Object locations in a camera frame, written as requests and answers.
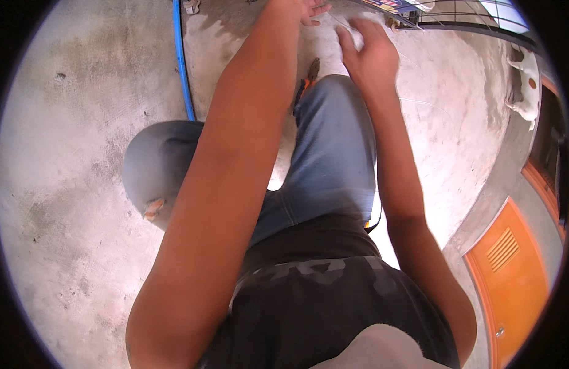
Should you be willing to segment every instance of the person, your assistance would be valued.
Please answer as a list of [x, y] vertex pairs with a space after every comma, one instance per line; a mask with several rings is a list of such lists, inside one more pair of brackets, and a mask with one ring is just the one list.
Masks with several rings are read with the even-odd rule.
[[[457, 368], [469, 357], [474, 311], [426, 224], [398, 53], [379, 24], [351, 21], [360, 51], [336, 30], [350, 78], [305, 91], [290, 169], [266, 190], [295, 94], [299, 23], [318, 26], [322, 1], [269, 0], [206, 122], [157, 123], [129, 144], [127, 195], [165, 230], [127, 322], [133, 368]], [[401, 270], [364, 229], [375, 162]]]

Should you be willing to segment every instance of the orange door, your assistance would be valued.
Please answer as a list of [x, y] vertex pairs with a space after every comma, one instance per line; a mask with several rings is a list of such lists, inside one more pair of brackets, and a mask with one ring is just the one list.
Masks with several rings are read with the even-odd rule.
[[491, 368], [501, 369], [524, 343], [547, 298], [536, 241], [511, 198], [465, 260], [485, 311]]

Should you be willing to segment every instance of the door vent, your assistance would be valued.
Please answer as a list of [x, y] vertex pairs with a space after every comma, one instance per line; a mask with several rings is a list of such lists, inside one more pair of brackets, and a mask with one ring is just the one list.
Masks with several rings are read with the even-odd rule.
[[497, 273], [520, 251], [510, 227], [500, 236], [495, 244], [487, 251], [487, 260], [492, 271]]

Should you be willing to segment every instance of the metal grid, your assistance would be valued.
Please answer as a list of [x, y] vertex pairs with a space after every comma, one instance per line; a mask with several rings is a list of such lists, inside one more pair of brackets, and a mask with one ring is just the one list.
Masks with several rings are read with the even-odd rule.
[[524, 32], [528, 31], [528, 26], [519, 18], [516, 8], [506, 0], [352, 1], [395, 19], [395, 29], [399, 31], [468, 31], [501, 38], [537, 52], [536, 42], [529, 37], [528, 32]]

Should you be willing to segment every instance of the blue hose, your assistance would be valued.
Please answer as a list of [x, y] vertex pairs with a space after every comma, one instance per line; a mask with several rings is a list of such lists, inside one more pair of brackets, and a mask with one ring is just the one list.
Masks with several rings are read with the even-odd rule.
[[178, 58], [178, 72], [180, 82], [182, 82], [182, 93], [186, 104], [186, 114], [189, 121], [196, 121], [194, 108], [192, 107], [192, 97], [190, 96], [190, 86], [186, 75], [186, 63], [184, 62], [184, 50], [182, 48], [182, 24], [180, 22], [180, 0], [174, 0], [174, 41], [176, 43], [176, 57]]

